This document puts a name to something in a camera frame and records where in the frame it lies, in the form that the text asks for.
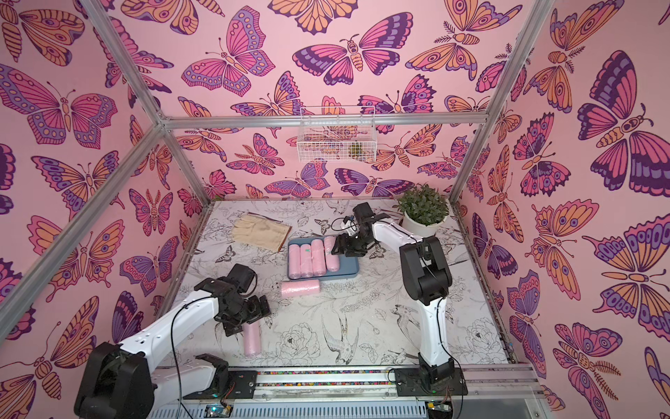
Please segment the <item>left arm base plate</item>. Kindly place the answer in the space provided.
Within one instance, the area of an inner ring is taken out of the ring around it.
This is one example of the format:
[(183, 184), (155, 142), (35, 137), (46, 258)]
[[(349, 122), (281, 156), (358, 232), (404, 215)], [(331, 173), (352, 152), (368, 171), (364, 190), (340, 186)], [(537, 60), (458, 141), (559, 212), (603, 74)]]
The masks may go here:
[(223, 378), (216, 376), (209, 387), (184, 396), (185, 400), (247, 400), (254, 397), (258, 371), (229, 371)]

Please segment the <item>blue plastic storage box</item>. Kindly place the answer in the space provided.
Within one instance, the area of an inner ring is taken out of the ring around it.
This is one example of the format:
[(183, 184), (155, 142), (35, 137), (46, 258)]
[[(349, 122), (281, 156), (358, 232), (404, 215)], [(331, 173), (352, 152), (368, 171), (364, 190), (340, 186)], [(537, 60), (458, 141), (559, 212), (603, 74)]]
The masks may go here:
[[(324, 237), (304, 237), (304, 238), (296, 238), (293, 240), (290, 240), (288, 242), (288, 248), (290, 244), (298, 244), (301, 246), (302, 244), (310, 244), (312, 240), (320, 238), (324, 239)], [(328, 272), (326, 271), (326, 274), (322, 277), (312, 277), (312, 278), (300, 278), (300, 279), (292, 279), (292, 280), (307, 280), (307, 279), (317, 279), (317, 280), (331, 280), (331, 279), (350, 279), (355, 277), (359, 273), (359, 260), (357, 258), (347, 258), (343, 255), (340, 256), (340, 269), (338, 272)]]

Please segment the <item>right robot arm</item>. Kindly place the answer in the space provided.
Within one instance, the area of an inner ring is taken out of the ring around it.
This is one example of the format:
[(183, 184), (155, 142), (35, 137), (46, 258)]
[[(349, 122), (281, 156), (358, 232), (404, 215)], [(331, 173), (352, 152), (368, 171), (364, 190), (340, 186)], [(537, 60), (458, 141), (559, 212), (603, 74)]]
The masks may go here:
[(356, 205), (352, 216), (344, 216), (336, 231), (333, 255), (363, 257), (375, 244), (397, 252), (404, 289), (419, 306), (420, 380), (430, 388), (453, 378), (457, 363), (448, 349), (443, 306), (453, 277), (440, 240), (413, 234), (388, 214), (374, 213), (366, 202)]

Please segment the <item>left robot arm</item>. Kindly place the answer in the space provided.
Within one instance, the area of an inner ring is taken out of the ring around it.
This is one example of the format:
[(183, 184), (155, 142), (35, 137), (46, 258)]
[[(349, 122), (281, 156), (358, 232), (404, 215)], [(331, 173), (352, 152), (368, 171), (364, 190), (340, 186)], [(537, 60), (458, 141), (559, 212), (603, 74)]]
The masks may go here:
[(230, 364), (200, 354), (195, 365), (162, 373), (157, 368), (177, 346), (209, 321), (226, 335), (241, 333), (270, 315), (265, 296), (255, 295), (258, 276), (236, 264), (219, 278), (207, 278), (181, 304), (147, 328), (117, 344), (101, 343), (85, 365), (73, 411), (79, 418), (147, 418), (158, 408), (203, 392), (228, 396), (237, 387)]

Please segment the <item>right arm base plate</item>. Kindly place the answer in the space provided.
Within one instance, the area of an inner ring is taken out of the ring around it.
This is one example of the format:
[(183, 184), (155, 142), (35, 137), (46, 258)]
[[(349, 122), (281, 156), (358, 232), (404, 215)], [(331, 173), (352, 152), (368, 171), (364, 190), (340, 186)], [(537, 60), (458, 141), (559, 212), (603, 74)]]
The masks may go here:
[(467, 396), (469, 390), (462, 370), (456, 368), (453, 375), (431, 382), (422, 376), (418, 368), (394, 368), (395, 385), (398, 396)]

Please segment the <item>pink trash bag roll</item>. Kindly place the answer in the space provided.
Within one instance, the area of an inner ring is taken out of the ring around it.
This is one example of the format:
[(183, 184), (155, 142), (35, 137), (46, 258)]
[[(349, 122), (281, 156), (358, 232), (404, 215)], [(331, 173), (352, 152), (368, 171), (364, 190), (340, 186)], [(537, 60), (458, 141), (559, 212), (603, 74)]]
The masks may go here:
[(340, 269), (340, 256), (334, 254), (335, 244), (337, 239), (335, 236), (326, 236), (323, 239), (324, 242), (324, 252), (326, 260), (326, 269), (328, 272), (338, 272)]
[(281, 296), (290, 299), (320, 293), (320, 281), (317, 279), (286, 281), (281, 284)]
[(290, 244), (288, 248), (288, 278), (300, 279), (301, 272), (301, 250), (298, 244)]
[(301, 277), (312, 278), (314, 276), (312, 265), (312, 246), (310, 244), (302, 244), (299, 248), (299, 268)]
[(326, 255), (324, 241), (316, 238), (311, 242), (312, 272), (314, 277), (322, 277), (326, 274)]
[(261, 328), (259, 321), (256, 321), (251, 324), (249, 323), (244, 324), (243, 338), (244, 338), (244, 354), (247, 357), (255, 357), (261, 354), (262, 343), (261, 343)]

